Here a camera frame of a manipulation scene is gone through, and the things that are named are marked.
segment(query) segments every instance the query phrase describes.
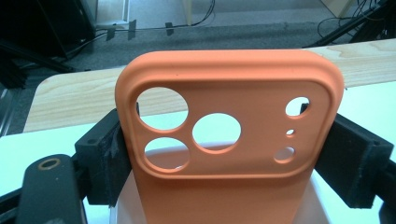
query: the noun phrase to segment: table surface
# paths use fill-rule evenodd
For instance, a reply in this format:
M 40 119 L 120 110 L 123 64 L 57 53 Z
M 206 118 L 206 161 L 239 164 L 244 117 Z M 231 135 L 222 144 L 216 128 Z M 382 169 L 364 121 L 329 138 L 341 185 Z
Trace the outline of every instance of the table surface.
M 344 75 L 346 87 L 396 80 L 396 39 L 306 50 L 336 64 Z M 35 92 L 24 132 L 99 121 L 115 108 L 114 87 L 122 69 L 58 75 L 44 80 Z M 172 111 L 155 106 L 163 97 L 173 104 Z M 181 110 L 177 99 L 163 92 L 156 92 L 151 98 L 150 114 Z

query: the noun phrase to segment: small hole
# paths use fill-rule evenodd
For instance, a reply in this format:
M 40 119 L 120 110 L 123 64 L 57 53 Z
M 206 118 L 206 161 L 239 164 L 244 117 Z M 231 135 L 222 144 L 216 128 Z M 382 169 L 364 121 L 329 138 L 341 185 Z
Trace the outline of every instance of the small hole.
M 39 170 L 50 170 L 50 169 L 58 166 L 60 163 L 61 163 L 61 161 L 58 158 L 48 159 L 48 160 L 42 161 L 40 164 L 38 164 L 38 169 Z
M 293 147 L 284 147 L 276 152 L 274 159 L 279 163 L 285 163 L 291 161 L 294 156 Z
M 204 116 L 192 129 L 195 142 L 210 152 L 230 147 L 240 135 L 241 125 L 238 120 L 221 113 Z
M 286 135 L 287 135 L 287 136 L 292 136 L 292 135 L 294 135 L 294 129 L 288 130 L 288 131 L 286 132 Z
M 137 102 L 141 120 L 158 130 L 175 129 L 186 120 L 188 115 L 184 98 L 176 91 L 167 88 L 155 87 L 145 90 L 139 95 Z
M 177 171 L 190 160 L 186 145 L 169 137 L 150 141 L 145 147 L 145 154 L 151 164 L 168 171 Z
M 301 114 L 302 104 L 309 104 L 309 100 L 306 97 L 297 97 L 291 100 L 286 106 L 286 114 L 289 116 L 299 116 Z

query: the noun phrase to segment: phone case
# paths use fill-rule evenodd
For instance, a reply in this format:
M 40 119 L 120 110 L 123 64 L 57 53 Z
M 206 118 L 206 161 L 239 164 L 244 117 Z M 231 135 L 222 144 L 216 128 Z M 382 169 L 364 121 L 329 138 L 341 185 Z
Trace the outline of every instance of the phone case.
M 156 87 L 187 103 L 176 128 L 139 117 L 139 95 Z M 117 82 L 116 105 L 147 223 L 291 223 L 343 89 L 335 65 L 300 49 L 160 51 L 133 60 Z M 298 97 L 309 106 L 290 116 L 286 107 Z M 192 134 L 216 113 L 240 125 L 236 142 L 221 149 Z M 185 145 L 187 162 L 169 169 L 148 158 L 146 146 L 164 137 Z

